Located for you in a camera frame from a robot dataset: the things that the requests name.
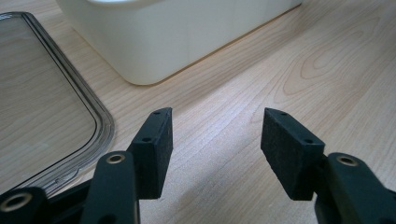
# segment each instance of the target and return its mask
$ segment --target transparent plastic lid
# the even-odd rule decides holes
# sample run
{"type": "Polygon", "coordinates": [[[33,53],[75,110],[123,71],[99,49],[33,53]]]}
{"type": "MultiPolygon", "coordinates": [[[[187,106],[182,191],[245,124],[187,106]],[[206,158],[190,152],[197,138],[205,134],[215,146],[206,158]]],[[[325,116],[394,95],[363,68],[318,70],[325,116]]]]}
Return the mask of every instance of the transparent plastic lid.
{"type": "Polygon", "coordinates": [[[51,195],[113,135],[110,114],[33,15],[0,14],[0,194],[51,195]]]}

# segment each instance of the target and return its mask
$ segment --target wooden table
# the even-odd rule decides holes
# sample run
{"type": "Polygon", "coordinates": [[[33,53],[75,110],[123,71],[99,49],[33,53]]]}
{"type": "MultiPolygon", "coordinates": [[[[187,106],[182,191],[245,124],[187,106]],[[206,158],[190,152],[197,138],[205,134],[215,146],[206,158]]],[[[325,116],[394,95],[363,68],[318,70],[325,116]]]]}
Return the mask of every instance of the wooden table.
{"type": "Polygon", "coordinates": [[[316,223],[314,203],[291,201],[260,150],[265,107],[396,189],[395,1],[305,0],[150,87],[124,81],[55,1],[0,1],[7,11],[32,12],[89,83],[116,122],[112,150],[126,149],[151,111],[174,108],[163,196],[140,202],[142,223],[316,223]]]}

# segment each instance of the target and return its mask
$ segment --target white bin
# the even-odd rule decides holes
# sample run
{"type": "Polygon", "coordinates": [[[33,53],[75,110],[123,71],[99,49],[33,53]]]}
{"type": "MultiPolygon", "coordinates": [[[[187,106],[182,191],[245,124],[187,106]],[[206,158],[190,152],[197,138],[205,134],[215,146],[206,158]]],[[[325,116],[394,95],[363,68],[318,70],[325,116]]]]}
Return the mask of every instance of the white bin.
{"type": "Polygon", "coordinates": [[[159,82],[303,0],[57,0],[72,26],[137,85],[159,82]]]}

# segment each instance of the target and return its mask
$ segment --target wood grain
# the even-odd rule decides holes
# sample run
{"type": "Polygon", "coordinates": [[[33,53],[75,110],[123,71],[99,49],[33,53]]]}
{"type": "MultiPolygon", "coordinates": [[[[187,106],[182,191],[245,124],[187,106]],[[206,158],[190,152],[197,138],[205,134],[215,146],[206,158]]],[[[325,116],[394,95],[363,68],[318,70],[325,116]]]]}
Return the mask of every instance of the wood grain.
{"type": "Polygon", "coordinates": [[[0,20],[0,51],[0,193],[4,193],[83,151],[97,125],[23,18],[0,20]]]}
{"type": "Polygon", "coordinates": [[[113,115],[112,150],[128,147],[150,111],[174,108],[163,196],[140,202],[143,223],[316,223],[314,203],[289,200],[260,151],[265,107],[291,113],[326,154],[357,156],[396,189],[395,1],[305,0],[153,87],[124,81],[54,1],[0,8],[42,22],[113,115]]]}

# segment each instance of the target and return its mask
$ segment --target screw hole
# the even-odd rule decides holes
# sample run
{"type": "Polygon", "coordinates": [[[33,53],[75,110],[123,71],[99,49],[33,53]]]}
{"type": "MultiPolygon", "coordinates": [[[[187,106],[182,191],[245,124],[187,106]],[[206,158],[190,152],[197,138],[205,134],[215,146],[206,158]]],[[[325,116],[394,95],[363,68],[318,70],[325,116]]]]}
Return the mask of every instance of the screw hole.
{"type": "Polygon", "coordinates": [[[119,163],[119,162],[121,162],[123,160],[125,160],[125,156],[124,155],[115,154],[115,155],[112,155],[112,156],[108,157],[106,161],[108,163],[110,163],[110,164],[116,164],[116,163],[119,163]]]}
{"type": "Polygon", "coordinates": [[[339,162],[343,163],[344,165],[348,165],[348,166],[358,166],[359,165],[355,160],[353,160],[349,157],[345,157],[345,156],[339,156],[339,157],[337,157],[337,160],[339,162]]]}
{"type": "Polygon", "coordinates": [[[12,195],[1,203],[0,210],[3,212],[15,211],[28,204],[32,200],[32,198],[32,194],[28,192],[12,195]]]}
{"type": "Polygon", "coordinates": [[[104,217],[101,217],[98,221],[98,224],[113,224],[116,223],[116,216],[110,214],[110,215],[105,215],[104,217]]]}

